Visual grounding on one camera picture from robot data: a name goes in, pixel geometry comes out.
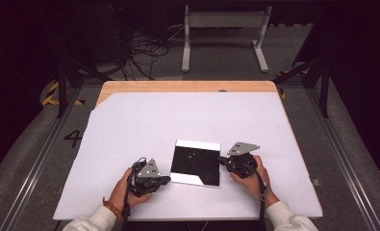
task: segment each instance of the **metal rail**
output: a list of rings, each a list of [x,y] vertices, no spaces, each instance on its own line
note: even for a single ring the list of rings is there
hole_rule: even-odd
[[[364,217],[364,220],[367,223],[369,230],[380,231],[379,218],[373,210],[372,205],[370,204],[367,198],[367,194],[363,188],[363,185],[358,179],[357,174],[354,171],[354,168],[350,164],[345,154],[342,144],[340,143],[334,131],[333,125],[331,124],[328,118],[324,118],[324,116],[322,115],[321,109],[318,106],[318,97],[316,95],[315,90],[306,89],[306,93],[310,98],[313,108],[315,108],[316,110],[317,116],[320,118],[322,127],[324,128],[330,142],[333,145],[334,156],[337,160],[337,163],[340,166],[340,169],[342,170],[342,174],[346,180],[346,183],[349,189],[351,190],[352,195],[354,196],[354,199],[358,204],[358,207],[360,208],[360,211]]]
[[[72,105],[73,102],[76,101],[81,89],[72,89],[70,91],[67,105]],[[42,174],[42,171],[46,165],[46,162],[49,159],[49,156],[52,153],[52,149],[54,147],[55,140],[57,139],[57,136],[59,132],[61,131],[64,122],[66,121],[67,116],[70,113],[72,107],[67,107],[66,110],[63,112],[63,115],[61,118],[57,118],[54,125],[51,128],[51,131],[48,135],[48,138],[45,141],[45,144],[43,145],[42,149],[40,150],[38,157],[36,161],[34,162],[30,172],[28,173],[28,176],[25,178],[25,181],[19,190],[16,199],[7,213],[3,223],[0,226],[0,230],[14,230],[16,223],[18,222],[19,218],[21,217],[21,214],[27,205],[27,202],[29,198],[31,197],[31,194],[33,193],[33,190],[35,186],[37,185],[38,179],[40,175]]]

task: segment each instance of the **hand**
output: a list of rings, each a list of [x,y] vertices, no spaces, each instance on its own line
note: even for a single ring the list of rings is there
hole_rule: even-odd
[[[109,202],[113,203],[116,209],[121,211],[124,206],[124,195],[126,194],[127,189],[127,180],[129,178],[129,175],[132,173],[132,169],[129,167],[126,172],[124,172],[123,177],[117,182],[117,184],[114,186],[114,190],[112,191],[112,195],[109,198]],[[130,209],[133,209],[136,205],[140,203],[147,202],[153,193],[147,193],[142,195],[141,197],[137,197],[131,192],[129,192],[129,195],[127,197],[127,202],[130,205]]]
[[[261,175],[262,179],[266,182],[268,188],[268,194],[265,198],[265,207],[276,203],[279,201],[279,198],[274,194],[273,190],[270,187],[270,179],[268,177],[267,169],[265,168],[262,159],[260,156],[253,156],[253,158],[256,160],[256,163],[258,164],[258,167],[256,167],[256,170]],[[260,185],[258,181],[258,176],[256,174],[253,174],[249,177],[246,177],[244,179],[241,179],[236,173],[230,172],[230,175],[232,179],[238,183],[244,186],[244,188],[256,199],[261,199],[261,192],[260,192]]]

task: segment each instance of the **white table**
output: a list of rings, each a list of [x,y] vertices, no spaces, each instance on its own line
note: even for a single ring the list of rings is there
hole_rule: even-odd
[[[54,219],[93,212],[140,157],[155,158],[160,174],[168,175],[177,139],[220,143],[221,156],[236,141],[258,144],[252,154],[262,157],[276,194],[296,213],[322,217],[274,84],[143,81],[104,85]],[[129,220],[257,219],[259,203],[220,167],[218,188],[170,182]]]

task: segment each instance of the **bracelet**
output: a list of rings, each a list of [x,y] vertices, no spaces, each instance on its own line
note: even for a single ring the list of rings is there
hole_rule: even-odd
[[[105,200],[105,196],[103,196],[103,200],[102,201],[103,201],[103,205],[114,213],[114,215],[117,217],[117,221],[120,221],[121,220],[120,211],[115,208],[115,206],[113,205],[113,203]]]

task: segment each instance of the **black and white card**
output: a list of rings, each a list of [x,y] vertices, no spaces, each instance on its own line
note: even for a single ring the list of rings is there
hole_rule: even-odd
[[[219,186],[220,144],[177,140],[171,165],[171,182]]]

